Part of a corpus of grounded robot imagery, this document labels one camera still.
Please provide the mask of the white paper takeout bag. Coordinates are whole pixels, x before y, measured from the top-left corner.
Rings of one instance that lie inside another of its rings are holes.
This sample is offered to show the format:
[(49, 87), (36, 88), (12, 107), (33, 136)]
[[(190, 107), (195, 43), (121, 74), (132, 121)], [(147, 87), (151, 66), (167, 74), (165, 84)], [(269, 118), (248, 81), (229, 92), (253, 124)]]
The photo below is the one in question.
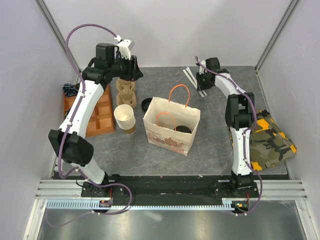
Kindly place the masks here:
[[(189, 99), (185, 104), (171, 100), (173, 91), (184, 84), (174, 86), (167, 99), (153, 97), (143, 117), (144, 129), (148, 142), (158, 147), (186, 156), (194, 142), (201, 118), (201, 111), (189, 106)], [(175, 130), (177, 126), (187, 126), (192, 133)]]

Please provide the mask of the black plastic cup lid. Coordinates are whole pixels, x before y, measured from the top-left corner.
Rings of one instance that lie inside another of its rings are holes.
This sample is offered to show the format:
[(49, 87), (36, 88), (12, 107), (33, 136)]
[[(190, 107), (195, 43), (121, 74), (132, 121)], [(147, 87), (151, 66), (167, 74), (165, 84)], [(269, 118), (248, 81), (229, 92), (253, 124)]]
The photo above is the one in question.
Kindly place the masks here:
[(190, 130), (190, 128), (188, 128), (185, 125), (178, 125), (174, 128), (175, 131), (181, 132), (181, 133), (186, 133), (186, 134), (191, 134), (192, 131)]

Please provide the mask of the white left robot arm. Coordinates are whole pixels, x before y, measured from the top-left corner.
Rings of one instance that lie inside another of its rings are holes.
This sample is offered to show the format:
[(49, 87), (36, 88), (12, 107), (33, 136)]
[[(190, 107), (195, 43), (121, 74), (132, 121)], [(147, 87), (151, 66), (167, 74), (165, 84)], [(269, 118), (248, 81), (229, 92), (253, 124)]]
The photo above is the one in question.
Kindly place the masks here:
[(89, 120), (99, 99), (114, 78), (134, 82), (143, 77), (138, 60), (131, 54), (133, 40), (124, 39), (116, 45), (99, 43), (95, 57), (82, 71), (81, 83), (67, 117), (57, 130), (50, 130), (48, 139), (58, 157), (93, 183), (92, 191), (99, 197), (110, 191), (108, 175), (93, 159), (94, 147), (86, 139)]

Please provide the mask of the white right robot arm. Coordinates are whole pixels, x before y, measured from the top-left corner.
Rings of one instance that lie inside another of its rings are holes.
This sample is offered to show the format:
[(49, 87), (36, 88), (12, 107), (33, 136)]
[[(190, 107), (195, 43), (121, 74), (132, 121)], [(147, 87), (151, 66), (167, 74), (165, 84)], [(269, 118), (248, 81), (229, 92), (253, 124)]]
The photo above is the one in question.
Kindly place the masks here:
[(229, 191), (235, 197), (242, 196), (254, 185), (253, 170), (250, 164), (250, 133), (257, 123), (255, 96), (244, 91), (221, 68), (218, 58), (200, 60), (195, 57), (199, 72), (196, 73), (197, 89), (219, 88), (226, 97), (225, 122), (229, 127), (233, 143), (233, 166)]

